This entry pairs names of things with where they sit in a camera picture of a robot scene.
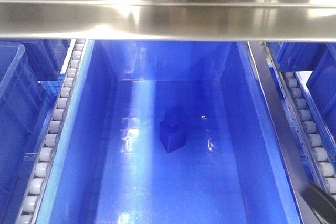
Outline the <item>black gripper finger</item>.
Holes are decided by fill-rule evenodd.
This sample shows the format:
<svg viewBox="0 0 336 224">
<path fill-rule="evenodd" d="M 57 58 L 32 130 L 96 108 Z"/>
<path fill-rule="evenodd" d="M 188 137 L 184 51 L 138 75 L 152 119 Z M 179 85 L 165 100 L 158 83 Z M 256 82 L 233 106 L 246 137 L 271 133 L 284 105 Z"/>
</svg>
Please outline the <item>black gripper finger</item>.
<svg viewBox="0 0 336 224">
<path fill-rule="evenodd" d="M 309 183 L 300 193 L 319 223 L 335 224 L 335 198 L 315 183 Z"/>
</svg>

